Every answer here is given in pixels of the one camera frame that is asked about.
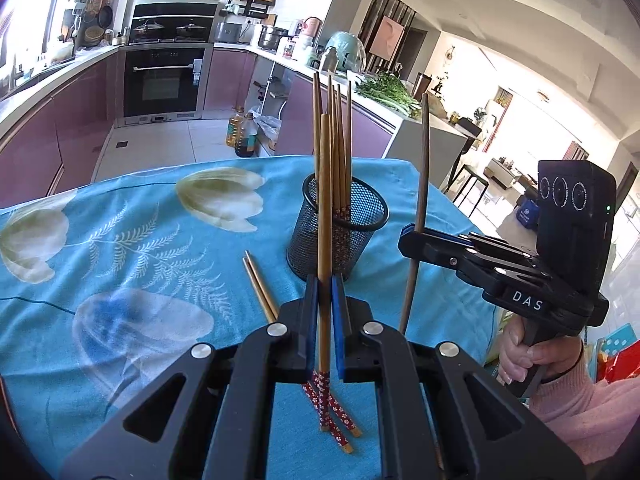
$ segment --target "silver screw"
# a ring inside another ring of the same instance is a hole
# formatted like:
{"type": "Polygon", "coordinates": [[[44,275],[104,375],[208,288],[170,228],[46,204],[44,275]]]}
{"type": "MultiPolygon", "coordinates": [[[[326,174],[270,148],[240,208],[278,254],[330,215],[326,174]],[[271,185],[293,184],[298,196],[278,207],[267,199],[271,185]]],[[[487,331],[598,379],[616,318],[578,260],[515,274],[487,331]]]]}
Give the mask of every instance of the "silver screw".
{"type": "Polygon", "coordinates": [[[378,323],[377,321],[369,321],[368,323],[364,324],[362,329],[364,330],[365,334],[378,335],[382,333],[382,331],[384,330],[384,327],[380,325],[380,323],[378,323]]]}
{"type": "Polygon", "coordinates": [[[287,333],[287,325],[282,323],[273,323],[267,327],[267,334],[273,337],[279,337],[287,333]]]}
{"type": "Polygon", "coordinates": [[[438,350],[444,357],[455,357],[460,353],[460,348],[455,343],[442,343],[438,350]]]}
{"type": "Polygon", "coordinates": [[[196,345],[191,349],[191,357],[195,357],[196,359],[204,359],[205,357],[209,357],[210,355],[211,347],[209,345],[205,345],[204,343],[200,343],[199,345],[196,345]]]}

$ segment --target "hand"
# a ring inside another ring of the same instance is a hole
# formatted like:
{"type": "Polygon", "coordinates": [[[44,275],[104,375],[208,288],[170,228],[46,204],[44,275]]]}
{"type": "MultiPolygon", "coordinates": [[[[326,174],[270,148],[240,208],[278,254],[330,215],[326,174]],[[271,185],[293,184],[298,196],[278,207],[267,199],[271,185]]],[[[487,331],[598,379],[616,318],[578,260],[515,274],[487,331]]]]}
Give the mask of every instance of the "hand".
{"type": "Polygon", "coordinates": [[[513,316],[502,332],[500,340],[500,367],[498,374],[511,384],[523,382],[527,370],[533,365],[548,365],[545,377],[553,377],[573,368],[582,353],[579,337],[561,336],[528,347],[521,344],[524,325],[520,316],[513,316]]]}

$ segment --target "oven door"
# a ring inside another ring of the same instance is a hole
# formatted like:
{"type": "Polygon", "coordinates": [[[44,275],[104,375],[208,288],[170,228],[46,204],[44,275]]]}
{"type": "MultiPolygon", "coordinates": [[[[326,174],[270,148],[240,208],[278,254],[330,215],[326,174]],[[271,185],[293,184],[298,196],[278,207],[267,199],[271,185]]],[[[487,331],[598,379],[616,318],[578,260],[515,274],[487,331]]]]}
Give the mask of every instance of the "oven door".
{"type": "Polygon", "coordinates": [[[124,116],[196,111],[203,57],[203,48],[127,52],[124,116]]]}

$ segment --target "oven handle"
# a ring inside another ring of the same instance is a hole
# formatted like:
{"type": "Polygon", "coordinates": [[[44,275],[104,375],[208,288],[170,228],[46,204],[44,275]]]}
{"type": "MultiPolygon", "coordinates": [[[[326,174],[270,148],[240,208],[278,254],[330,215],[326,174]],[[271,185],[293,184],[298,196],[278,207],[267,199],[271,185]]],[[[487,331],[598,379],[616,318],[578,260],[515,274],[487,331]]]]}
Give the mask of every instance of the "oven handle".
{"type": "Polygon", "coordinates": [[[133,72],[142,72],[143,70],[162,70],[163,68],[191,68],[193,69],[193,63],[189,65],[172,65],[172,66],[147,66],[145,68],[133,67],[133,72]]]}

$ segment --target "floral tablecloth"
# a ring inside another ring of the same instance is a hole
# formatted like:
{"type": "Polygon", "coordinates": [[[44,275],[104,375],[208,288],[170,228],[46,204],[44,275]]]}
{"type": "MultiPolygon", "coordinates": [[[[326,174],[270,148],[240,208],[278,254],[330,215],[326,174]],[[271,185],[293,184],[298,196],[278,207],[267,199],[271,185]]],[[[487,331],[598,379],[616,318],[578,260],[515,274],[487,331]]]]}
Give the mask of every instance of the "floral tablecloth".
{"type": "MultiPolygon", "coordinates": [[[[189,346],[222,348],[265,324],[244,250],[279,303],[302,295],[285,248],[312,168],[308,157],[164,168],[0,211],[0,374],[25,442],[53,476],[189,346]]],[[[407,162],[357,159],[354,175],[385,198],[390,220],[346,290],[395,326],[408,270],[398,237],[414,220],[418,174],[407,162]]],[[[433,187],[428,225],[452,234],[474,229],[433,187]]],[[[494,318],[477,289],[421,266],[409,339],[453,340],[483,360],[494,318]]],[[[279,385],[269,478],[378,477],[372,385],[335,383],[334,391],[364,430],[352,441],[355,452],[343,454],[319,433],[300,387],[279,385]]]]}

